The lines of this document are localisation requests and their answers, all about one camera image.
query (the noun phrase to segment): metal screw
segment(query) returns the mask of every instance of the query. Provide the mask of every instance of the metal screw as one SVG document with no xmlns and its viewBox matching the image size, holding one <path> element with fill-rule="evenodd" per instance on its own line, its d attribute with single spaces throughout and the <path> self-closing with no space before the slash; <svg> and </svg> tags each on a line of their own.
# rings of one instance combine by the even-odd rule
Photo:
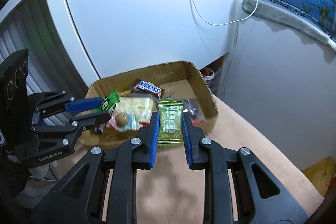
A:
<svg viewBox="0 0 336 224">
<path fill-rule="evenodd" d="M 98 155 L 98 154 L 100 154 L 100 152 L 101 152 L 101 148 L 100 147 L 94 147 L 94 148 L 92 148 L 91 149 L 91 153 L 92 154 L 94 154 L 94 155 Z"/>
<path fill-rule="evenodd" d="M 247 147 L 243 147 L 240 149 L 240 152 L 243 154 L 243 155 L 249 155 L 251 153 L 251 151 L 247 148 Z"/>
<path fill-rule="evenodd" d="M 68 139 L 63 139 L 62 144 L 63 145 L 68 145 L 69 144 L 69 140 Z"/>
<path fill-rule="evenodd" d="M 209 139 L 209 138 L 203 138 L 201 140 L 201 142 L 202 142 L 202 144 L 210 144 L 211 143 L 211 139 Z"/>
<path fill-rule="evenodd" d="M 136 145 L 136 144 L 139 144 L 139 143 L 141 143 L 141 140 L 139 138 L 133 138 L 133 139 L 131 139 L 131 144 Z"/>
</svg>

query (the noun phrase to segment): wooden table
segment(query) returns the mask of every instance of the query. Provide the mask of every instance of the wooden table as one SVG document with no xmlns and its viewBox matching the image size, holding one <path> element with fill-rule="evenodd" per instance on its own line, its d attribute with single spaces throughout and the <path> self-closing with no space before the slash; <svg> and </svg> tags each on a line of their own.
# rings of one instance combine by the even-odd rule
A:
<svg viewBox="0 0 336 224">
<path fill-rule="evenodd" d="M 229 149 L 250 148 L 310 216 L 323 200 L 310 181 L 243 117 L 217 97 L 215 101 L 219 116 L 208 138 Z M 72 156 L 58 161 L 57 174 L 63 176 L 88 149 L 76 145 Z M 202 223 L 203 206 L 204 171 L 188 168 L 183 146 L 159 148 L 154 168 L 138 170 L 138 224 Z"/>
</svg>

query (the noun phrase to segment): potted plant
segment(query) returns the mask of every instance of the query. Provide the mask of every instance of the potted plant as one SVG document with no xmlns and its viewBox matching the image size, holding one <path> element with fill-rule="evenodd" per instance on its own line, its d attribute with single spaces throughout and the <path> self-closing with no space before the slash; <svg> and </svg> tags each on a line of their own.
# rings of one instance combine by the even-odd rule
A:
<svg viewBox="0 0 336 224">
<path fill-rule="evenodd" d="M 330 5 L 326 0 L 319 0 L 319 3 L 308 3 L 303 4 L 303 11 L 310 14 L 312 11 L 317 10 L 320 14 L 318 25 L 327 31 L 331 31 L 333 26 L 333 18 L 330 14 L 335 10 L 335 7 Z"/>
</svg>

